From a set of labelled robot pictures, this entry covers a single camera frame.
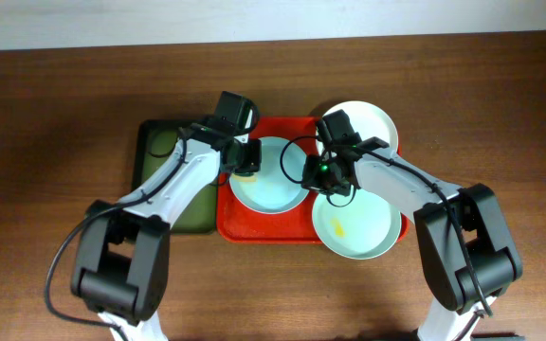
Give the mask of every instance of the white wall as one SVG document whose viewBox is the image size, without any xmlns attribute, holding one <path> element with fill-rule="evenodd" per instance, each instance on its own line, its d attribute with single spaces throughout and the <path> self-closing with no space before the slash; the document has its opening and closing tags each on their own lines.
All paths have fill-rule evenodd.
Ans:
<svg viewBox="0 0 546 341">
<path fill-rule="evenodd" d="M 0 49 L 546 29 L 546 0 L 0 0 Z"/>
</svg>

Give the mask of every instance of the white plate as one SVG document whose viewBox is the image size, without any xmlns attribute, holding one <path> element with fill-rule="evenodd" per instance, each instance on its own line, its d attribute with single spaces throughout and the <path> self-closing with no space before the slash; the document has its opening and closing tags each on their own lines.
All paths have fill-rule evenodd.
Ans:
<svg viewBox="0 0 546 341">
<path fill-rule="evenodd" d="M 337 206 L 351 197 L 333 195 Z M 313 204 L 313 226 L 332 251 L 354 260 L 378 257 L 393 247 L 402 229 L 401 214 L 379 196 L 358 190 L 346 207 L 334 207 L 320 194 Z"/>
<path fill-rule="evenodd" d="M 298 206 L 309 194 L 288 180 L 280 168 L 283 146 L 289 141 L 281 137 L 263 137 L 261 140 L 261 170 L 248 178 L 231 176 L 231 190 L 244 206 L 260 213 L 284 213 Z M 302 178 L 306 159 L 304 151 L 292 144 L 283 156 L 283 167 L 293 179 Z"/>
<path fill-rule="evenodd" d="M 383 141 L 388 142 L 397 152 L 397 147 L 399 145 L 397 129 L 389 115 L 382 109 L 368 102 L 351 100 L 335 105 L 328 110 L 324 116 L 330 115 L 338 110 L 344 110 L 344 112 L 347 113 L 353 129 L 359 133 L 362 141 L 376 136 Z M 321 153 L 323 151 L 323 144 L 317 141 L 316 146 L 318 147 L 318 153 Z"/>
</svg>

